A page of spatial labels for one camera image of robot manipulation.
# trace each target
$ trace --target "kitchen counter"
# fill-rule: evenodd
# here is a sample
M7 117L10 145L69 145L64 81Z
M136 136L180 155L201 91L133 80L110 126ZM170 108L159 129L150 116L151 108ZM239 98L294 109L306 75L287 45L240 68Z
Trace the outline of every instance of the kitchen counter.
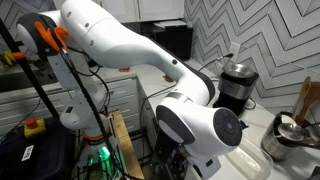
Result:
M193 60L187 61L186 63L195 69L201 68L201 65ZM219 95L219 91L217 90L218 79L213 73L206 69L202 70L202 72L212 80L216 80L214 81L216 94L214 99L208 105L209 107L212 107L213 102L215 102ZM109 79L110 81L137 76L147 96L175 84L164 81L164 73L150 65L133 66L129 72L119 72L115 69L102 68L99 71L99 75L101 75L103 79ZM43 87L46 91L50 91L52 89L61 89L58 83L45 85ZM164 93L160 93L160 95L149 99L154 112L156 106L169 91L170 90L167 90ZM33 88L28 88L14 92L1 93L0 103L3 97L13 98L15 95L21 95L24 93L34 94L35 92ZM241 119L244 119L247 123L249 123L250 127L243 131L243 136L254 145L260 147L262 136L273 118L274 115L259 104L257 104L254 110L245 110L241 116ZM219 160L221 163L221 169L210 179L246 179L224 156L219 157ZM319 151L310 148L301 148L301 150L290 159L275 163L268 179L306 179L310 177L315 166L320 166ZM190 168L188 170L186 179L191 180L200 178L197 177L193 168Z

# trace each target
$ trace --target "clear container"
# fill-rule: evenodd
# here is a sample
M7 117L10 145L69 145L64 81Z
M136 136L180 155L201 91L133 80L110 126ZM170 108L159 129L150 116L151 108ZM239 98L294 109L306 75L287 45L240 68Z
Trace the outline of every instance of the clear container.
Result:
M273 167L271 157L245 138L225 156L248 179L266 179Z

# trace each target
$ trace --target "coffee grinder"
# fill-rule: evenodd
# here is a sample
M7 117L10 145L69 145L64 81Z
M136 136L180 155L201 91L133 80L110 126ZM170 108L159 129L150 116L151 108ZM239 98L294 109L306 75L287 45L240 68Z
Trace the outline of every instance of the coffee grinder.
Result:
M219 98L213 107L228 108L239 116L244 110L259 75L247 66L232 62L227 63L223 71L218 86Z

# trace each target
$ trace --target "metal pole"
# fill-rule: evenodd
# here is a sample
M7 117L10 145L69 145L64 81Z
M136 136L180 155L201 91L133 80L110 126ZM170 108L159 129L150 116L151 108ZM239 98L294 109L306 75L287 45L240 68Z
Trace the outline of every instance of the metal pole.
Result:
M0 34L6 44L8 45L11 52L20 52L19 47L16 45L14 39L12 38L11 34L9 33L8 29L4 25L2 19L0 18ZM37 80L36 76L33 74L33 71L31 70L28 61L26 58L23 58L18 61L21 68L23 69L24 73L26 73L27 77L29 78L31 84L38 92L39 96L41 97L42 101L45 103L49 111L51 112L53 117L59 117L59 114L57 110L52 105L50 99L48 98L47 94L43 90L41 84Z

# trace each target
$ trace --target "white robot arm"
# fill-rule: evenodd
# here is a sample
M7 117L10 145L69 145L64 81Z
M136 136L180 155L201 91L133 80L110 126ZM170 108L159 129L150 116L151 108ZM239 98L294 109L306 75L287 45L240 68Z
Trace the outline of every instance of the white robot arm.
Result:
M156 157L152 160L154 165L163 165L166 161L163 158L167 158L174 148L180 147L202 179L208 179L220 168L217 157L239 145L242 137L240 120L228 109L205 107L215 93L208 77L187 67L151 40L128 30L97 4L90 0L68 0L61 11L45 12L40 18L36 18L44 21L44 24L52 22L65 28L68 31L65 42L82 48L102 66L123 68L150 64L177 82L156 110L165 138L157 141ZM39 45L41 38L36 37L39 36L37 30L25 21L32 21L32 18L25 17L18 21L17 29L22 41L34 52L48 55L52 49ZM77 90L78 85L61 56L54 52L49 55L52 55L48 58L61 85ZM89 74L82 57L73 56L73 62L78 71ZM81 80L88 88L95 105L101 107L105 98L104 89L89 77L82 77ZM78 94L80 95L62 113L61 122L67 128L84 129L88 136L97 137L101 132L93 123L94 116L81 92ZM168 147L163 143L167 140L175 145Z

